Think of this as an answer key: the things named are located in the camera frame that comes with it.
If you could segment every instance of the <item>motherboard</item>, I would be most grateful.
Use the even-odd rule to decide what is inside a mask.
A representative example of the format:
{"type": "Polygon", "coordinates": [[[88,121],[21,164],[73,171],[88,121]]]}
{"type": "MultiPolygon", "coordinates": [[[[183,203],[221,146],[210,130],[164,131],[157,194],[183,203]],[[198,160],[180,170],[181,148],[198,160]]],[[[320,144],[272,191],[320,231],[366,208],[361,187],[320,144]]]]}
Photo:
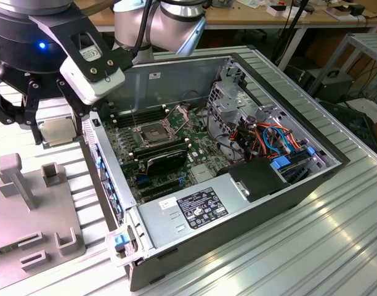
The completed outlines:
{"type": "Polygon", "coordinates": [[[103,122],[133,196],[142,204],[209,180],[232,162],[189,104],[112,114],[103,122]]]}

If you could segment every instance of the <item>wooden table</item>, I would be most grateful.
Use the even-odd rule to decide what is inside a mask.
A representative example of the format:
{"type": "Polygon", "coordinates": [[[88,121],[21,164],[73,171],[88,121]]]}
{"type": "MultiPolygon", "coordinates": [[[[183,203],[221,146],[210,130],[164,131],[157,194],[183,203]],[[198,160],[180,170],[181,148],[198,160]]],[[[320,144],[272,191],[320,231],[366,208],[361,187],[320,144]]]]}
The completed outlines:
{"type": "MultiPolygon", "coordinates": [[[[76,0],[75,3],[84,8],[93,5],[100,0],[76,0]]],[[[339,21],[323,11],[325,6],[315,6],[313,14],[307,14],[296,25],[298,29],[290,45],[286,49],[279,68],[284,70],[301,42],[308,28],[363,28],[368,27],[369,33],[377,32],[377,18],[365,20],[339,21]]],[[[110,9],[90,17],[94,25],[101,32],[115,30],[115,18],[110,9]]],[[[286,18],[274,17],[266,12],[266,8],[260,6],[256,9],[242,3],[234,2],[230,9],[210,7],[206,10],[207,30],[238,30],[238,29],[280,29],[285,26],[286,18]]]]}

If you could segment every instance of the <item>workbench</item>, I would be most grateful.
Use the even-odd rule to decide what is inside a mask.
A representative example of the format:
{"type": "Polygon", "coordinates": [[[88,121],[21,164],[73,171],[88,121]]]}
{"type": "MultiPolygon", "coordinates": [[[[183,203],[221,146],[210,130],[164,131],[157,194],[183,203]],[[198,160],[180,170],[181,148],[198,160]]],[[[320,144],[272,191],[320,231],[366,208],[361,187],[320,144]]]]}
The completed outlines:
{"type": "MultiPolygon", "coordinates": [[[[351,162],[297,207],[135,295],[377,295],[377,155],[258,51],[242,46],[194,54],[230,52],[240,54],[351,162]]],[[[254,83],[247,88],[263,104],[269,102],[254,83]]],[[[0,90],[20,102],[10,87],[0,90]]],[[[38,117],[69,113],[64,99],[52,99],[40,103],[38,117]]],[[[112,264],[105,248],[108,229],[79,144],[43,150],[34,146],[31,131],[0,124],[0,155],[12,152],[22,156],[22,171],[51,161],[64,165],[87,250],[0,295],[130,295],[124,268],[112,264]]]]}
{"type": "MultiPolygon", "coordinates": [[[[98,0],[76,0],[80,8],[93,5],[98,0]]],[[[309,28],[365,28],[369,33],[377,32],[377,18],[339,21],[324,12],[326,6],[316,6],[313,14],[307,14],[300,19],[296,25],[298,29],[285,51],[279,68],[284,70],[301,42],[305,32],[309,28]]],[[[282,29],[285,26],[286,18],[274,17],[266,12],[264,6],[256,9],[242,3],[234,2],[231,9],[210,7],[206,10],[207,30],[238,30],[238,29],[282,29]]],[[[112,32],[115,30],[115,17],[110,9],[105,9],[90,17],[93,24],[100,32],[112,32]]]]}

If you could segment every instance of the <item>black cover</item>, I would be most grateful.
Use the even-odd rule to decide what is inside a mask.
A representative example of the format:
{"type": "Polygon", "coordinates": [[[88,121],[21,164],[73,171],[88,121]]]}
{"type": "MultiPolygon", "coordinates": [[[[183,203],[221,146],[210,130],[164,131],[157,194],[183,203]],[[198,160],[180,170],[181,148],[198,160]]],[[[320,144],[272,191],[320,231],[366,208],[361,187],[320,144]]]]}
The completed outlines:
{"type": "Polygon", "coordinates": [[[234,166],[229,173],[235,182],[241,182],[249,190],[247,199],[250,202],[288,186],[270,166],[269,159],[264,157],[256,157],[248,163],[234,166]]]}

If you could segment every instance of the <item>blue latch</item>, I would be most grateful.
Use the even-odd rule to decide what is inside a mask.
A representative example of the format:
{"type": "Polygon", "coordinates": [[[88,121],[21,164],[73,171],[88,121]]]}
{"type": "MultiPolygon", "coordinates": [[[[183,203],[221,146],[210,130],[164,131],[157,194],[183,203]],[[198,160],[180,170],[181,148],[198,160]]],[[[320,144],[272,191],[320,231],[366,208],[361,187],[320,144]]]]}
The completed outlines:
{"type": "Polygon", "coordinates": [[[313,156],[316,153],[316,151],[314,150],[314,148],[311,147],[311,146],[308,146],[308,148],[306,150],[308,151],[308,153],[310,154],[310,156],[313,156]]]}
{"type": "Polygon", "coordinates": [[[118,236],[115,236],[115,249],[121,248],[124,245],[128,244],[131,240],[129,239],[128,233],[122,233],[118,236]]]}
{"type": "Polygon", "coordinates": [[[277,170],[279,170],[280,168],[283,168],[283,167],[289,165],[290,163],[291,162],[285,156],[280,156],[280,157],[274,158],[272,160],[272,164],[274,165],[274,167],[277,170]]]}
{"type": "Polygon", "coordinates": [[[95,163],[95,165],[96,165],[97,168],[100,168],[101,161],[102,161],[101,156],[98,156],[98,157],[97,157],[97,161],[96,161],[96,163],[95,163]]]}

